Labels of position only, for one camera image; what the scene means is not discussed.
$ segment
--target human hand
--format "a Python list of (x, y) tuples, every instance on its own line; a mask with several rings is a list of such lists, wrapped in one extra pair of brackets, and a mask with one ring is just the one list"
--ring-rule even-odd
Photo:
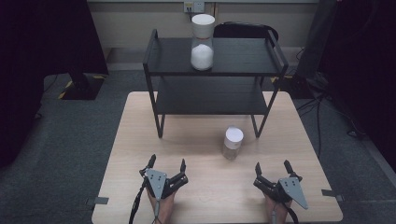
[[(151, 196), (148, 190), (146, 190), (146, 192), (148, 193), (148, 198), (152, 206), (152, 211), (155, 211), (155, 204), (157, 203), (157, 200)], [(176, 192), (177, 191), (173, 192), (167, 198), (160, 199), (160, 213), (158, 215), (158, 219), (155, 220), (155, 224), (169, 223), (173, 212)]]
[[(277, 203), (272, 200), (268, 195), (265, 196), (265, 213), (267, 214), (270, 224), (284, 224), (286, 222), (286, 217), (288, 216), (288, 210), (283, 206), (282, 203)], [(287, 207), (291, 206), (291, 202), (285, 203)], [(272, 221), (272, 213), (276, 212), (276, 223)]]

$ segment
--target shelf bottom tier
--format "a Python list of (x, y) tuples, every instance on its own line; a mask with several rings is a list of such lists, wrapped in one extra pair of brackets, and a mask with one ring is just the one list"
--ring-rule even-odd
[(263, 115), (260, 77), (161, 77), (158, 114)]

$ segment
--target white powder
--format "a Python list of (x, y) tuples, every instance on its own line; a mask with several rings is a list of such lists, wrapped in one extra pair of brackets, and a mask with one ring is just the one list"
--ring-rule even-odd
[(213, 49), (200, 44), (191, 50), (191, 64), (197, 70), (206, 70), (213, 65)]

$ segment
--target light wood tabletop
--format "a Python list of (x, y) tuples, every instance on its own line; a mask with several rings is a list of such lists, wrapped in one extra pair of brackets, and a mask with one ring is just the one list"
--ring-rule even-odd
[[(269, 100), (271, 92), (264, 92)], [(221, 154), (224, 134), (230, 125), (244, 133), (241, 150), (234, 161)], [(167, 115), (163, 138), (159, 138), (148, 92), (129, 94), (114, 146), (106, 168), (92, 222), (128, 223), (131, 209), (152, 154), (154, 169), (168, 177), (178, 174), (185, 159), (189, 183), (175, 198), (172, 223), (267, 223), (262, 192), (253, 186), (255, 165), (272, 182), (288, 177), (284, 160), (303, 177), (301, 182), (309, 208), (296, 202), (291, 208), (300, 222), (340, 221), (341, 209), (334, 197), (322, 195), (331, 187), (305, 132), (290, 96), (279, 92), (260, 138), (256, 138), (247, 115)], [(154, 219), (149, 198), (143, 192), (134, 223)]]

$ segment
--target power outlet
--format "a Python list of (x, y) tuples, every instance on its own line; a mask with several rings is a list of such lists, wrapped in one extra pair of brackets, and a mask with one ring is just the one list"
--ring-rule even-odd
[(194, 12), (194, 3), (184, 2), (184, 12)]
[(205, 12), (205, 2), (194, 2), (193, 12), (204, 13)]

